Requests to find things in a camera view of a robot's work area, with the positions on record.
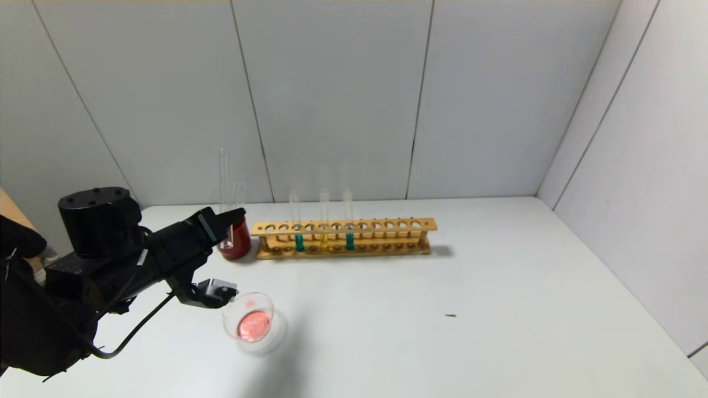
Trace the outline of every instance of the black cable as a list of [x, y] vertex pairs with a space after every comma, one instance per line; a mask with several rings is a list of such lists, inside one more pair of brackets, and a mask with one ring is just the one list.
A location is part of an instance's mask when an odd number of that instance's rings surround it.
[[692, 356], [698, 354], [703, 348], [706, 348], [706, 347], [708, 347], [708, 341], [706, 341], [705, 343], [701, 344], [700, 347], [696, 348], [695, 350], [693, 350], [693, 352], [691, 352], [690, 354], [688, 354], [688, 358], [691, 358]]
[[106, 312], [108, 312], [111, 308], [113, 308], [115, 303], [118, 302], [118, 300], [120, 300], [120, 298], [123, 296], [123, 294], [125, 294], [125, 291], [128, 290], [128, 288], [132, 284], [133, 279], [135, 279], [135, 276], [137, 275], [137, 270], [138, 270], [138, 268], [133, 270], [132, 274], [130, 274], [130, 278], [128, 278], [128, 281], [123, 285], [123, 287], [113, 296], [112, 299], [110, 299], [103, 306], [101, 311], [97, 312], [96, 315], [94, 315], [90, 321], [86, 322], [87, 325], [88, 324], [95, 324], [96, 322], [98, 322], [98, 320], [103, 318], [103, 315], [105, 315]]
[[165, 304], [167, 304], [167, 302], [172, 300], [172, 297], [175, 297], [175, 293], [174, 292], [168, 293], [167, 298], [165, 298], [165, 300], [162, 300], [162, 302], [160, 304], [158, 304], [157, 307], [155, 307], [145, 318], [143, 318], [142, 321], [140, 321], [140, 323], [135, 328], [133, 328], [133, 330], [130, 332], [130, 334], [127, 335], [125, 340], [123, 340], [123, 342], [118, 346], [118, 348], [116, 348], [115, 351], [113, 351], [112, 353], [104, 353], [103, 351], [99, 350], [98, 348], [96, 348], [96, 346], [93, 344], [93, 342], [89, 341], [86, 337], [84, 337], [84, 343], [87, 343], [88, 349], [95, 356], [102, 358], [102, 359], [113, 358], [114, 356], [118, 355], [121, 351], [123, 351], [125, 346], [130, 342], [130, 339], [132, 339], [133, 336], [135, 336], [135, 334], [140, 330], [140, 328], [142, 328], [155, 314], [157, 314], [157, 312], [160, 309], [162, 309], [162, 307], [164, 307]]

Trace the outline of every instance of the panel seam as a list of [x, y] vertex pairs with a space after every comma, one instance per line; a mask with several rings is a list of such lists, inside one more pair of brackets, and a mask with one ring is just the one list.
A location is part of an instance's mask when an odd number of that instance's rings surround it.
[[641, 37], [639, 38], [639, 42], [637, 43], [636, 48], [634, 49], [634, 54], [632, 54], [632, 58], [629, 60], [629, 64], [627, 64], [627, 68], [624, 70], [624, 74], [622, 75], [622, 78], [620, 79], [619, 84], [617, 85], [617, 88], [615, 89], [615, 92], [613, 93], [612, 98], [610, 99], [610, 102], [607, 104], [607, 108], [605, 109], [603, 116], [600, 118], [600, 122], [598, 123], [598, 126], [595, 128], [595, 132], [593, 132], [593, 136], [590, 138], [590, 141], [588, 142], [588, 145], [585, 147], [585, 150], [583, 150], [583, 154], [580, 156], [580, 159], [578, 160], [578, 163], [576, 164], [575, 168], [573, 169], [573, 173], [571, 173], [570, 178], [568, 178], [568, 182], [566, 182], [566, 186], [563, 187], [563, 190], [561, 191], [561, 195], [558, 197], [558, 200], [556, 200], [556, 204], [553, 205], [553, 208], [552, 208], [553, 211], [556, 210], [556, 207], [561, 202], [563, 195], [565, 194], [566, 190], [568, 189], [568, 186], [570, 185], [571, 181], [573, 180], [573, 177], [575, 176], [576, 172], [578, 171], [578, 167], [580, 167], [581, 163], [583, 163], [583, 159], [585, 158], [585, 155], [588, 153], [588, 149], [593, 144], [593, 141], [595, 140], [595, 136], [598, 134], [598, 131], [600, 131], [600, 127], [602, 127], [603, 122], [605, 121], [605, 117], [607, 116], [607, 113], [610, 111], [612, 104], [615, 102], [615, 98], [617, 97], [617, 93], [620, 92], [620, 89], [622, 88], [622, 85], [624, 83], [624, 79], [627, 77], [627, 73], [629, 72], [629, 69], [632, 67], [632, 65], [634, 63], [634, 58], [636, 57], [636, 54], [639, 52], [639, 48], [641, 47], [641, 44], [644, 42], [644, 36], [646, 36], [646, 32], [649, 31], [649, 26], [651, 25], [651, 22], [654, 20], [654, 15], [656, 14], [656, 10], [658, 9], [660, 3], [661, 3], [661, 0], [658, 0], [656, 2], [656, 5], [654, 6], [654, 10], [651, 11], [651, 15], [649, 16], [649, 21], [647, 21], [646, 26], [644, 27], [644, 32], [641, 33]]
[[81, 96], [81, 92], [79, 92], [79, 87], [76, 86], [76, 83], [74, 82], [74, 78], [72, 77], [72, 74], [69, 73], [69, 68], [67, 67], [67, 64], [64, 62], [64, 59], [62, 58], [61, 54], [59, 53], [59, 49], [57, 48], [57, 45], [54, 43], [54, 39], [52, 39], [52, 36], [49, 33], [49, 28], [47, 28], [47, 24], [44, 22], [44, 18], [42, 18], [42, 14], [40, 13], [40, 10], [37, 7], [37, 4], [35, 3], [35, 0], [32, 0], [32, 6], [35, 8], [35, 12], [37, 13], [37, 17], [40, 19], [40, 23], [42, 24], [42, 27], [44, 28], [45, 33], [47, 33], [47, 37], [49, 38], [49, 41], [52, 44], [52, 48], [54, 49], [54, 52], [57, 55], [57, 58], [59, 58], [59, 62], [62, 64], [62, 68], [64, 68], [64, 73], [67, 74], [67, 77], [69, 78], [69, 82], [71, 82], [72, 87], [74, 87], [74, 92], [76, 92], [76, 95], [79, 97], [79, 101], [81, 101], [81, 104], [84, 107], [84, 110], [86, 110], [86, 114], [88, 114], [88, 118], [91, 120], [91, 123], [93, 124], [93, 127], [96, 129], [98, 136], [101, 138], [103, 145], [105, 145], [105, 148], [108, 151], [110, 158], [113, 159], [113, 163], [115, 163], [115, 166], [118, 168], [118, 172], [120, 172], [120, 175], [123, 177], [125, 184], [128, 186], [128, 190], [130, 190], [130, 192], [132, 192], [132, 197], [135, 199], [136, 202], [138, 202], [138, 204], [140, 205], [140, 209], [141, 210], [144, 209], [143, 205], [141, 204], [140, 200], [137, 197], [137, 194], [130, 187], [130, 182], [125, 177], [125, 173], [123, 172], [123, 169], [120, 168], [120, 164], [118, 163], [118, 160], [115, 158], [113, 151], [110, 150], [110, 147], [108, 146], [108, 143], [106, 142], [105, 137], [103, 136], [103, 133], [101, 132], [101, 129], [98, 128], [98, 123], [96, 122], [96, 119], [93, 118], [93, 115], [91, 114], [91, 111], [89, 110], [89, 107], [86, 105], [86, 102], [84, 101], [84, 97]]
[[421, 117], [421, 101], [423, 100], [423, 82], [426, 79], [426, 66], [428, 65], [428, 49], [430, 48], [430, 32], [433, 29], [433, 13], [435, 11], [435, 0], [430, 2], [430, 20], [428, 21], [428, 37], [426, 38], [426, 52], [423, 56], [423, 71], [421, 72], [421, 90], [418, 92], [418, 108], [416, 109], [416, 124], [413, 127], [413, 142], [411, 143], [411, 163], [408, 166], [408, 181], [406, 182], [406, 197], [408, 199], [411, 190], [411, 173], [413, 172], [413, 154], [416, 150], [416, 137], [418, 135], [418, 121]]
[[706, 341], [705, 343], [701, 344], [701, 346], [698, 347], [698, 348], [696, 348], [695, 350], [691, 351], [691, 353], [688, 354], [688, 358], [691, 358], [691, 357], [693, 357], [694, 355], [698, 354], [703, 348], [706, 348], [706, 347], [708, 347], [708, 341]]
[[239, 53], [241, 53], [241, 62], [244, 64], [244, 74], [246, 75], [246, 85], [249, 88], [249, 97], [251, 98], [251, 107], [253, 108], [253, 117], [256, 120], [256, 131], [258, 132], [258, 141], [261, 143], [261, 155], [263, 156], [263, 164], [265, 164], [265, 175], [268, 177], [268, 186], [270, 187], [270, 197], [275, 203], [275, 194], [273, 192], [273, 183], [270, 180], [270, 171], [268, 170], [268, 161], [266, 160], [266, 147], [263, 145], [263, 136], [261, 135], [261, 125], [258, 122], [258, 114], [256, 113], [256, 102], [253, 100], [253, 90], [251, 89], [251, 78], [249, 70], [246, 67], [246, 55], [244, 54], [244, 46], [241, 44], [241, 33], [239, 32], [239, 23], [236, 22], [236, 10], [234, 9], [234, 0], [230, 0], [231, 15], [234, 17], [234, 29], [236, 29], [236, 41], [239, 44]]
[[543, 185], [543, 182], [545, 181], [546, 177], [548, 177], [548, 172], [553, 167], [553, 161], [556, 160], [556, 156], [558, 156], [558, 152], [560, 151], [561, 146], [563, 145], [563, 141], [566, 139], [566, 136], [568, 135], [568, 129], [571, 128], [571, 123], [573, 122], [573, 118], [575, 118], [575, 115], [578, 112], [578, 108], [580, 107], [580, 102], [583, 100], [583, 96], [585, 95], [585, 92], [588, 89], [588, 85], [590, 84], [590, 79], [593, 78], [593, 73], [595, 73], [595, 68], [597, 67], [598, 62], [600, 61], [600, 56], [602, 55], [603, 50], [605, 49], [605, 45], [607, 44], [607, 39], [610, 37], [610, 33], [612, 32], [612, 27], [615, 25], [615, 21], [617, 20], [617, 14], [620, 13], [621, 6], [622, 6], [622, 3], [620, 2], [620, 5], [615, 10], [615, 15], [612, 17], [612, 22], [610, 23], [610, 29], [607, 29], [607, 34], [605, 34], [605, 39], [603, 40], [603, 45], [600, 46], [600, 51], [598, 51], [598, 56], [595, 57], [595, 63], [593, 63], [593, 67], [592, 67], [592, 69], [590, 69], [590, 73], [588, 74], [588, 78], [585, 80], [585, 85], [583, 86], [583, 90], [580, 92], [580, 96], [578, 97], [578, 100], [576, 101], [576, 105], [575, 105], [575, 108], [573, 109], [573, 113], [571, 114], [571, 117], [568, 119], [568, 123], [566, 124], [566, 128], [563, 131], [563, 136], [561, 137], [560, 141], [558, 141], [558, 146], [556, 146], [556, 151], [553, 153], [553, 157], [551, 158], [551, 164], [548, 165], [548, 168], [546, 169], [546, 172], [543, 175], [543, 179], [541, 180], [541, 184], [538, 185], [538, 189], [536, 190], [536, 194], [534, 195], [537, 198], [538, 198], [539, 192], [541, 191], [541, 186]]

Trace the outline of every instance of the test tube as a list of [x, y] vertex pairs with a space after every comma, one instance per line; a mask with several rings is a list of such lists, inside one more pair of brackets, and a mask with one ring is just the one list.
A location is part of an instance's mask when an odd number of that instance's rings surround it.
[[[342, 192], [342, 199], [344, 200], [344, 215], [346, 218], [346, 229], [354, 228], [354, 204], [352, 203], [352, 191], [349, 188], [345, 188]], [[347, 233], [347, 250], [354, 250], [354, 234], [351, 232]]]
[[[302, 224], [300, 223], [300, 201], [297, 198], [297, 190], [290, 190], [290, 216], [292, 216], [292, 228], [300, 231]], [[305, 243], [302, 234], [295, 235], [295, 250], [305, 251]]]
[[319, 235], [319, 248], [323, 251], [329, 249], [329, 191], [325, 188], [319, 193], [320, 225], [323, 232]]
[[219, 214], [231, 210], [233, 198], [229, 197], [232, 193], [229, 186], [229, 150], [219, 148]]

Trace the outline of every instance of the teal liquid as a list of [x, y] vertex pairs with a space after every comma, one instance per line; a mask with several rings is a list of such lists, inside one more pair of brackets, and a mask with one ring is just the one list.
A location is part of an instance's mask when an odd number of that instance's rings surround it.
[[305, 242], [302, 235], [295, 235], [295, 251], [305, 251]]
[[354, 234], [347, 234], [347, 250], [354, 250]]

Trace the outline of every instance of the pink liquid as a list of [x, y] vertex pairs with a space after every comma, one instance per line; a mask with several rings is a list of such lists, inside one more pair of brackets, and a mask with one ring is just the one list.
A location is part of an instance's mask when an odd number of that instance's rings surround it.
[[270, 329], [270, 317], [263, 311], [246, 314], [236, 327], [236, 334], [249, 343], [261, 340]]

